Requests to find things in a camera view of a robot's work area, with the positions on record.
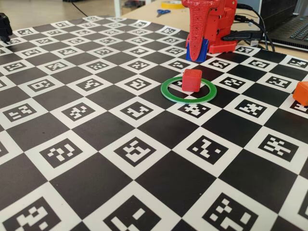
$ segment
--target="scissors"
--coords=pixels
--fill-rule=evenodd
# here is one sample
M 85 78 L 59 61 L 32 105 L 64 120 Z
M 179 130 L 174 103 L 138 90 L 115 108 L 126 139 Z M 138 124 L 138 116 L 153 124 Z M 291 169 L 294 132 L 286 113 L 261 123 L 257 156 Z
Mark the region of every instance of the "scissors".
M 163 14 L 170 13 L 170 12 L 171 12 L 170 10 L 157 10 L 158 15 L 156 17 L 158 18 L 162 16 Z

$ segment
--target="orange cube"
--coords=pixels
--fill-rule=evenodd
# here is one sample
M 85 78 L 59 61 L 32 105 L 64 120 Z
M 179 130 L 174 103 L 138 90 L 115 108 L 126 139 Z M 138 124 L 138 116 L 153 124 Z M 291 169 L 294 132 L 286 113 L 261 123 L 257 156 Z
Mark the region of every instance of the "orange cube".
M 299 82 L 293 98 L 303 106 L 308 106 L 308 82 Z
M 198 92 L 200 90 L 201 78 L 201 70 L 186 69 L 182 78 L 182 90 Z

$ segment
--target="black cable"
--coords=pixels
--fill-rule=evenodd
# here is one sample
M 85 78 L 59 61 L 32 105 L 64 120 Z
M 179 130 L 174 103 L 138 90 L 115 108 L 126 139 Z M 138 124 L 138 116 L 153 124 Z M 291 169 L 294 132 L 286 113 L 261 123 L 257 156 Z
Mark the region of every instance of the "black cable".
M 79 9 L 72 1 L 71 1 L 71 3 L 73 4 L 73 6 L 75 6 L 76 8 L 77 8 L 77 10 L 79 10 L 80 12 L 82 12 L 82 10 L 81 9 Z

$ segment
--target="yellow tape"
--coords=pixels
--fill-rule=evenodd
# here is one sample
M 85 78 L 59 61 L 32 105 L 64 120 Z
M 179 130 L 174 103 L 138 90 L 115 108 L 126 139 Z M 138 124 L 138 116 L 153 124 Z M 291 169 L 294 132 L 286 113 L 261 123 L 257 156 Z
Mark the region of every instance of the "yellow tape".
M 162 8 L 165 9 L 183 9 L 185 8 L 180 0 L 163 1 Z

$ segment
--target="wooden table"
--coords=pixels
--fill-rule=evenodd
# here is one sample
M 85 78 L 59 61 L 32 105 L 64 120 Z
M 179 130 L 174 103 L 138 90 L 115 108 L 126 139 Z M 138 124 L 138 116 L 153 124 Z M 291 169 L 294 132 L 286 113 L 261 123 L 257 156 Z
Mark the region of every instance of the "wooden table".
M 145 20 L 153 23 L 163 24 L 167 26 L 176 27 L 181 30 L 189 31 L 189 9 L 179 9 L 179 10 L 171 10 L 171 13 L 164 14 L 160 17 L 157 16 L 157 10 L 161 9 L 161 1 L 156 0 L 151 4 L 147 4 L 142 6 L 134 11 L 131 11 L 127 14 L 124 14 L 123 17 Z M 237 13 L 247 13 L 254 15 L 253 12 L 245 11 L 245 10 L 237 10 Z M 251 30 L 247 24 L 234 24 L 232 26 L 232 30 Z M 306 51 L 300 51 L 292 48 L 286 48 L 282 46 L 275 45 L 275 49 L 277 52 L 293 55 L 299 58 L 308 58 L 308 53 Z

